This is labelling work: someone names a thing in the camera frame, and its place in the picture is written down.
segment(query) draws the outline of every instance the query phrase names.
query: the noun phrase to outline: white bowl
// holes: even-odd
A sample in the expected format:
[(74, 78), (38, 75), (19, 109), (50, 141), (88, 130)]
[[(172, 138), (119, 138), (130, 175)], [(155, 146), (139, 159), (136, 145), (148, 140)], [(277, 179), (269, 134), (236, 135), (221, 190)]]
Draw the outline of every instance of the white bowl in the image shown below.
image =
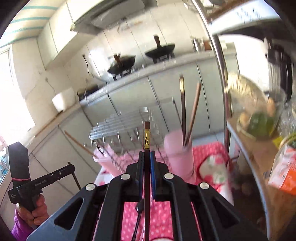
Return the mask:
[(61, 93), (58, 93), (54, 98), (52, 98), (52, 102), (58, 112), (69, 109), (76, 103), (76, 95), (73, 88), (69, 88)]

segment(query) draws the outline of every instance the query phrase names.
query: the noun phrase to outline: person's hand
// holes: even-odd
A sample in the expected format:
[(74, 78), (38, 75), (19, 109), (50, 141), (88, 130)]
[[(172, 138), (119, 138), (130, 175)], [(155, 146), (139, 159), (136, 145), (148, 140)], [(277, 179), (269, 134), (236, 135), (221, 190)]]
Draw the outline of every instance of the person's hand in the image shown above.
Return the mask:
[(34, 225), (41, 225), (49, 215), (47, 213), (47, 206), (44, 203), (45, 198), (43, 195), (39, 195), (36, 202), (37, 208), (30, 213), (26, 208), (19, 203), (16, 205), (16, 210), (22, 220), (24, 220), (30, 227)]

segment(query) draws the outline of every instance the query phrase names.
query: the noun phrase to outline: chopstick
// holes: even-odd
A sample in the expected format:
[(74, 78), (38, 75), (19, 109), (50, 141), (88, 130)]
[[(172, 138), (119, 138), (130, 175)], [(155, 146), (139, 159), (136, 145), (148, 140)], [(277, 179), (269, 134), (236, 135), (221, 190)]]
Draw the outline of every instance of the chopstick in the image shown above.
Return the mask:
[(183, 135), (182, 146), (184, 146), (185, 137), (186, 137), (186, 104), (185, 104), (184, 76), (182, 74), (180, 75), (180, 91), (181, 91), (181, 105), (182, 105), (182, 135)]
[(78, 140), (76, 140), (73, 136), (71, 136), (67, 131), (64, 131), (64, 133), (67, 137), (69, 137), (72, 141), (74, 141), (78, 146), (80, 146), (88, 154), (94, 156), (96, 159), (100, 159), (97, 155), (93, 154), (89, 149), (85, 148)]
[(194, 98), (194, 102), (193, 102), (193, 109), (192, 109), (192, 112), (191, 112), (191, 120), (190, 120), (190, 124), (189, 124), (189, 131), (188, 131), (188, 134), (187, 134), (187, 136), (185, 138), (185, 146), (188, 145), (189, 140), (190, 140), (190, 136), (191, 136), (191, 133), (192, 133), (192, 128), (193, 128), (193, 124), (194, 124), (194, 120), (195, 120), (195, 116), (196, 116), (198, 101), (200, 99), (201, 87), (202, 87), (202, 85), (200, 83), (197, 83), (195, 98)]

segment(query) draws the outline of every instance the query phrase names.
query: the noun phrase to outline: round metal bolt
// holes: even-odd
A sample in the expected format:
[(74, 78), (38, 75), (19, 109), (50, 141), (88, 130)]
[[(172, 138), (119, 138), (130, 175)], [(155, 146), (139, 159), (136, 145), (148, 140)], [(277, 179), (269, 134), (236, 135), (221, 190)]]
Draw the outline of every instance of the round metal bolt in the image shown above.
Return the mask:
[(130, 177), (131, 176), (129, 174), (127, 174), (127, 173), (121, 175), (122, 180), (128, 180), (128, 179), (130, 179)]
[(95, 186), (94, 184), (92, 184), (92, 183), (87, 184), (86, 187), (85, 187), (85, 189), (86, 189), (87, 191), (92, 191), (92, 190), (94, 190), (95, 188), (96, 188), (96, 186)]
[(173, 179), (174, 178), (174, 175), (171, 174), (171, 173), (166, 173), (165, 174), (165, 179)]
[(200, 188), (202, 188), (202, 189), (208, 189), (210, 186), (209, 186), (209, 184), (207, 184), (207, 183), (201, 183), (200, 184)]

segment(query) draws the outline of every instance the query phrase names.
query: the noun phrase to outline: orange and white bag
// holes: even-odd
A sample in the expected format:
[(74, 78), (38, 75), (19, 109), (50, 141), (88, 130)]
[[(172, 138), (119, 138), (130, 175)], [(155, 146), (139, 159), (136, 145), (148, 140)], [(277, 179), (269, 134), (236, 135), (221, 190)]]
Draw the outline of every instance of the orange and white bag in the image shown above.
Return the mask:
[(289, 144), (275, 156), (268, 184), (296, 195), (296, 149)]

